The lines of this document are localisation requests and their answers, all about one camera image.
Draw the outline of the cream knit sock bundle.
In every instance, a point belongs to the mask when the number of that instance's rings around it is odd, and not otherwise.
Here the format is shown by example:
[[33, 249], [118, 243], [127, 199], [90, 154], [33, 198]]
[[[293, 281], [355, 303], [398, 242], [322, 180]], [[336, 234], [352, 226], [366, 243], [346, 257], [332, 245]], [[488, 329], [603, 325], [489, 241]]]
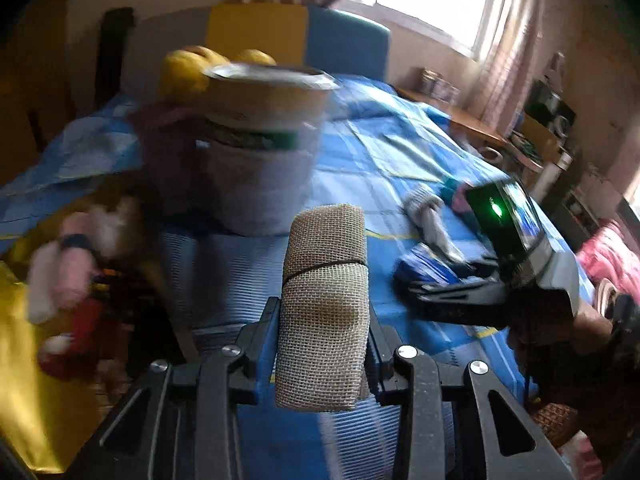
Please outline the cream knit sock bundle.
[[361, 208], [298, 214], [283, 263], [276, 405], [299, 412], [352, 410], [369, 394], [369, 268]]

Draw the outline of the teal plush toy pink dress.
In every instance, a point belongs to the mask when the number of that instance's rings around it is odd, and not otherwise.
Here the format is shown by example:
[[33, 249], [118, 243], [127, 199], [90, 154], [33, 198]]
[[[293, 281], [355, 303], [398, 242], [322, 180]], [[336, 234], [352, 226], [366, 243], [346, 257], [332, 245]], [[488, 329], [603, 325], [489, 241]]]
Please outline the teal plush toy pink dress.
[[447, 179], [442, 185], [439, 196], [442, 201], [459, 217], [465, 221], [475, 219], [475, 214], [466, 199], [466, 191], [472, 188], [468, 182], [455, 178]]

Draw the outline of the red haired doll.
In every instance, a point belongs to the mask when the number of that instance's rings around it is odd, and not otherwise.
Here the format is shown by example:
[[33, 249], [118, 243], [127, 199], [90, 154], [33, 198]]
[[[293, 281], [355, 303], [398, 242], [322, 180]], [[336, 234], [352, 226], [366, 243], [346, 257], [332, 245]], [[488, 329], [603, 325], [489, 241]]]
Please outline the red haired doll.
[[103, 301], [86, 298], [73, 310], [70, 331], [48, 338], [39, 349], [40, 370], [62, 382], [92, 382], [99, 364], [116, 358], [121, 328]]

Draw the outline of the grey white sock bundle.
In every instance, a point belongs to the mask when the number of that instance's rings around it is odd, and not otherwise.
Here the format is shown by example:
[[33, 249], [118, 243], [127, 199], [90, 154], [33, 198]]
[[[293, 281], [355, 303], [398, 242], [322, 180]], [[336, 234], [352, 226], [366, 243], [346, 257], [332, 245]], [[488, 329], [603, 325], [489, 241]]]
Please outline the grey white sock bundle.
[[465, 256], [451, 240], [442, 221], [444, 201], [428, 186], [420, 184], [403, 199], [402, 206], [413, 224], [422, 233], [422, 240], [428, 247], [437, 250], [453, 263], [464, 263]]

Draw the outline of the pink blanket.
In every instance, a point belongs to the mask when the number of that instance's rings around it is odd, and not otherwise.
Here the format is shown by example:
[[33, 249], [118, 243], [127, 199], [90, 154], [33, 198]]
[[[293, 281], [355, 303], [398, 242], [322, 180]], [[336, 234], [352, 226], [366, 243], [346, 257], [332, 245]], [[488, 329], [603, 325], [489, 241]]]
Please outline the pink blanket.
[[622, 294], [640, 300], [639, 257], [626, 245], [620, 224], [610, 220], [576, 254], [593, 285], [609, 280]]

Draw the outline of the blue white box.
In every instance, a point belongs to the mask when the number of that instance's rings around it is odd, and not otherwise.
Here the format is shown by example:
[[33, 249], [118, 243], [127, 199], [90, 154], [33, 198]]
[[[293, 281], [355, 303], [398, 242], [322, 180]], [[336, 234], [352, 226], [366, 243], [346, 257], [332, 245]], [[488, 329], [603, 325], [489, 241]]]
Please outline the blue white box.
[[401, 285], [427, 284], [436, 288], [462, 282], [450, 266], [423, 243], [414, 245], [398, 258], [393, 278]]

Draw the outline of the blue plaid bed sheet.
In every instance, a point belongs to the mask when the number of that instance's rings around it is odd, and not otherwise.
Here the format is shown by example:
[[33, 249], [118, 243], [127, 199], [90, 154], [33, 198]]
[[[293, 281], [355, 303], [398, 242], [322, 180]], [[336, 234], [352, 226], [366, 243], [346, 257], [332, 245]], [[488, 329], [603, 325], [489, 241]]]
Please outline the blue plaid bed sheet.
[[[102, 110], [68, 124], [37, 165], [1, 191], [1, 252], [47, 216], [96, 190], [111, 190], [141, 166], [128, 115], [134, 102], [116, 96]], [[415, 318], [396, 298], [392, 271], [414, 244], [416, 230], [401, 207], [419, 184], [439, 191], [449, 178], [477, 182], [498, 171], [448, 136], [436, 108], [401, 99], [364, 78], [342, 77], [322, 129], [310, 182], [309, 206], [350, 203], [366, 215], [370, 297], [382, 321], [435, 358], [464, 365], [486, 360], [517, 398], [529, 386], [516, 368], [506, 333]], [[286, 240], [216, 234], [203, 243], [178, 234], [165, 240], [171, 276], [188, 284], [186, 259], [201, 254], [201, 295], [182, 295], [200, 309], [194, 336], [203, 350], [221, 346], [258, 318], [280, 286]], [[242, 451], [251, 479], [387, 479], [392, 474], [397, 408], [361, 401], [350, 412], [305, 414], [279, 410], [273, 398], [240, 413]]]

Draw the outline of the wooden desk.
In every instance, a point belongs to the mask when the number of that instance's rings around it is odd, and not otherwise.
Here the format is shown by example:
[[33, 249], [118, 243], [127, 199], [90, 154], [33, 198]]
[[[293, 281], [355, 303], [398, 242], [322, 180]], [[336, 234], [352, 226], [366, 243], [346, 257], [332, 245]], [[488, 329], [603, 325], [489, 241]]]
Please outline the wooden desk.
[[509, 142], [502, 136], [499, 136], [493, 128], [490, 128], [484, 124], [484, 122], [481, 122], [459, 107], [432, 99], [429, 96], [424, 96], [424, 94], [417, 91], [401, 87], [395, 87], [395, 90], [406, 100], [425, 103], [447, 115], [449, 118], [449, 134], [456, 141], [467, 140], [469, 144], [474, 145], [476, 148], [485, 145], [491, 148], [505, 148], [509, 144]]

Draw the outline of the pink fluffy doll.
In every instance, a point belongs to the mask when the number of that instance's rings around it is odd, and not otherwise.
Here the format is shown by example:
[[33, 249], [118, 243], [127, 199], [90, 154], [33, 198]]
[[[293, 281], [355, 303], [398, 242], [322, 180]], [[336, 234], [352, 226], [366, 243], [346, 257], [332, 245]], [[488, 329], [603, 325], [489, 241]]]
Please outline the pink fluffy doll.
[[135, 214], [124, 204], [113, 211], [94, 205], [63, 220], [58, 237], [32, 255], [27, 274], [29, 322], [48, 322], [58, 310], [76, 308], [89, 297], [99, 267], [124, 256], [130, 247]]

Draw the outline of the pink curtain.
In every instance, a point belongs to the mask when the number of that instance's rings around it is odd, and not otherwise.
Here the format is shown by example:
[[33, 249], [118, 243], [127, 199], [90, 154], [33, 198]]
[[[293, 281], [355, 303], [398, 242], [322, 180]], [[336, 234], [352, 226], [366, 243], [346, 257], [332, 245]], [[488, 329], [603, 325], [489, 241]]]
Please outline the pink curtain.
[[497, 0], [465, 109], [507, 136], [533, 81], [544, 0]]

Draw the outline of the white milk powder can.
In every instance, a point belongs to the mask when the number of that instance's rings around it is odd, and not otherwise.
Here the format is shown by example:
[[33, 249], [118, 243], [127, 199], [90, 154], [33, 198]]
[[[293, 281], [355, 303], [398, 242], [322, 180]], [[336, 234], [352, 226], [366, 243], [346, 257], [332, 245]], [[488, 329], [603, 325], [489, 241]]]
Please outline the white milk powder can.
[[306, 200], [340, 85], [305, 67], [228, 63], [203, 75], [198, 145], [218, 221], [240, 235], [287, 233]]

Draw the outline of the purple cloth pouch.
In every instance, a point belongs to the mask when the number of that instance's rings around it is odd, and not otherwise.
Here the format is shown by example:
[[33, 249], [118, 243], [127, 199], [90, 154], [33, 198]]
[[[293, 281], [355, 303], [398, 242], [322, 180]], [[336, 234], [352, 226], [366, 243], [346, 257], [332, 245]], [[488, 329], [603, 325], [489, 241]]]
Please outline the purple cloth pouch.
[[146, 174], [170, 214], [186, 214], [206, 194], [204, 155], [198, 140], [204, 118], [174, 102], [142, 106], [128, 116], [140, 145]]

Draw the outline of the grey yellow blue headboard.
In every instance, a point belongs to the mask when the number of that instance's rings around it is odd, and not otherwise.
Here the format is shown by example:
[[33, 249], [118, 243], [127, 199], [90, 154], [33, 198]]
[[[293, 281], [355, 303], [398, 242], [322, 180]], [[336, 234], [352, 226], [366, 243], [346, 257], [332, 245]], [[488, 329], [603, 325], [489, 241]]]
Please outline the grey yellow blue headboard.
[[152, 16], [134, 26], [122, 66], [122, 91], [142, 101], [156, 96], [165, 54], [202, 46], [235, 58], [247, 49], [280, 65], [304, 66], [386, 84], [390, 31], [362, 16], [320, 6], [227, 3]]

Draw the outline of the yellow giraffe plush toy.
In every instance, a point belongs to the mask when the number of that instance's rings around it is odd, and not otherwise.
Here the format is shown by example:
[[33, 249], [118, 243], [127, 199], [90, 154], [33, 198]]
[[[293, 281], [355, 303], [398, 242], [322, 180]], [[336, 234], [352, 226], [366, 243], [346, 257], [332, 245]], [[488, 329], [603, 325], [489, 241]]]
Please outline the yellow giraffe plush toy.
[[[277, 66], [269, 54], [256, 49], [240, 52], [235, 63]], [[185, 106], [198, 104], [198, 98], [209, 86], [206, 70], [231, 64], [225, 56], [203, 46], [190, 46], [168, 52], [160, 63], [160, 79], [157, 86], [157, 101], [178, 103]], [[246, 101], [250, 90], [227, 90], [227, 96]]]

